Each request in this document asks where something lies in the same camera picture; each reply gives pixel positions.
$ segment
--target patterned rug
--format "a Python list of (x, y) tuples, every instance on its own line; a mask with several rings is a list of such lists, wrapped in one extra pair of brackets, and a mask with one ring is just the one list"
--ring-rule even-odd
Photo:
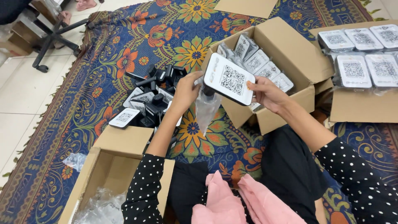
[[(133, 88), (125, 71), (144, 76), (151, 63), (196, 71), (211, 43), (265, 21), (215, 11), (216, 4), (217, 0), (156, 0), (90, 17), (96, 28), (85, 33), (85, 54), (72, 66), (0, 194), (1, 224), (57, 223), (78, 177), (62, 160), (72, 152), (87, 154), (117, 113), (126, 90)], [(309, 40), (314, 39), (308, 33), (311, 28), (372, 20), (357, 0), (280, 0), (274, 16)], [(398, 183), (396, 125), (344, 123), (334, 132), (357, 148), (386, 183)], [(261, 175), (266, 141), (256, 128), (233, 128), (222, 108), (203, 137), (190, 108), (168, 157), (186, 163), (206, 161), (211, 172), (220, 170), (234, 185), (245, 173)], [(324, 173), (331, 185), (324, 195), (329, 222), (355, 223), (338, 184)]]

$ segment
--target tile floor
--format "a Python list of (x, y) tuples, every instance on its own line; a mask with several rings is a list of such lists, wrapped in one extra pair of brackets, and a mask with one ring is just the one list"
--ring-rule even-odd
[[(71, 0), (65, 9), (72, 13), (71, 23), (88, 18), (96, 11), (114, 11), (149, 0), (105, 0), (102, 4), (95, 1), (96, 7), (78, 12), (76, 2)], [(372, 0), (366, 8), (368, 11), (381, 9), (373, 14), (374, 18), (398, 19), (398, 0)], [(84, 26), (67, 32), (64, 37), (81, 45), (83, 34), (79, 31), (84, 31)], [(23, 145), (41, 120), (39, 115), (46, 111), (45, 105), (52, 100), (51, 94), (62, 84), (62, 76), (76, 59), (72, 50), (66, 47), (48, 51), (42, 64), (50, 69), (48, 73), (41, 73), (31, 66), (36, 55), (12, 58), (0, 67), (0, 105), (6, 105), (0, 107), (0, 187), (8, 179), (1, 175), (15, 167), (14, 158), (21, 156), (18, 151), (24, 149)]]

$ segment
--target open cardboard box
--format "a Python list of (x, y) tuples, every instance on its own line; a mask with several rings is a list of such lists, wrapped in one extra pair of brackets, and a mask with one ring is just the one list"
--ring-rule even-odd
[[(380, 26), (386, 24), (398, 25), (398, 20), (387, 20), (378, 22), (363, 22), (357, 24), (345, 24), (333, 27), (323, 27), (311, 29), (310, 33), (315, 37), (318, 32), (335, 29), (355, 29), (369, 28), (371, 26)], [(313, 42), (314, 46), (321, 51), (319, 43)], [(330, 75), (334, 74), (333, 64), (326, 63), (329, 66)], [(392, 90), (382, 96), (377, 96), (369, 92), (354, 92), (345, 89), (337, 89), (333, 92), (332, 110), (330, 122), (388, 122), (398, 123), (398, 90)]]
[[(126, 192), (152, 133), (152, 128), (129, 126), (122, 130), (107, 126), (90, 149), (58, 224), (73, 223), (76, 213), (85, 209), (98, 187), (110, 189), (114, 195)], [(162, 215), (174, 162), (165, 160), (160, 179), (162, 189), (158, 193), (158, 210)]]
[[(291, 98), (306, 111), (312, 112), (315, 95), (313, 84), (330, 78), (333, 75), (333, 68), (329, 60), (322, 56), (321, 51), (280, 17), (247, 28), (211, 45), (203, 61), (202, 70), (206, 69), (211, 54), (217, 51), (221, 42), (235, 49), (239, 36), (244, 32), (248, 32), (248, 36), (254, 39), (264, 53), (272, 57), (275, 65), (293, 82), (293, 90), (296, 93)], [(257, 119), (262, 135), (286, 124), (281, 117), (266, 108), (253, 112), (249, 106), (238, 105), (225, 97), (222, 99), (222, 106), (236, 128), (242, 126), (252, 116)]]

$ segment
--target office chair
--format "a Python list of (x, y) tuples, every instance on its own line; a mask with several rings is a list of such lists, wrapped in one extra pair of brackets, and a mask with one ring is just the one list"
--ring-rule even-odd
[(43, 22), (38, 20), (37, 17), (40, 13), (35, 8), (29, 5), (30, 2), (31, 0), (0, 0), (0, 25), (14, 22), (18, 18), (19, 14), (21, 14), (22, 11), (24, 11), (25, 9), (27, 10), (25, 11), (25, 13), (33, 14), (33, 23), (37, 25), (40, 29), (42, 29), (47, 34), (47, 36), (44, 38), (44, 43), (42, 44), (42, 46), (37, 49), (39, 55), (33, 62), (32, 67), (43, 73), (47, 73), (49, 68), (46, 65), (39, 64), (46, 54), (47, 50), (53, 44), (53, 42), (61, 42), (66, 47), (72, 49), (73, 55), (77, 57), (81, 52), (79, 46), (63, 38), (61, 34), (85, 24), (89, 29), (93, 29), (94, 24), (89, 22), (88, 19), (84, 19), (71, 25), (67, 25), (63, 22), (63, 20), (59, 20), (54, 25), (54, 27), (50, 29)]

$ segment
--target stack of devices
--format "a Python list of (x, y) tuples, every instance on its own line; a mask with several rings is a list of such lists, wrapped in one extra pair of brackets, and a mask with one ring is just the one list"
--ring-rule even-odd
[(283, 92), (289, 93), (294, 86), (254, 40), (242, 34), (234, 50), (222, 42), (211, 55), (203, 80), (204, 93), (218, 93), (258, 110), (260, 104), (252, 103), (253, 91), (246, 86), (247, 81), (255, 83), (255, 75), (270, 79)]
[[(172, 103), (178, 81), (187, 75), (187, 71), (183, 67), (173, 65), (166, 65), (165, 70), (156, 69), (151, 65), (147, 73), (146, 79), (125, 73), (136, 80), (136, 88), (127, 91), (128, 97), (119, 108), (119, 114), (109, 121), (109, 125), (117, 128), (137, 126), (157, 130)], [(163, 83), (169, 87), (160, 88)]]
[(398, 87), (398, 26), (323, 31), (318, 42), (334, 61), (334, 84), (350, 89)]

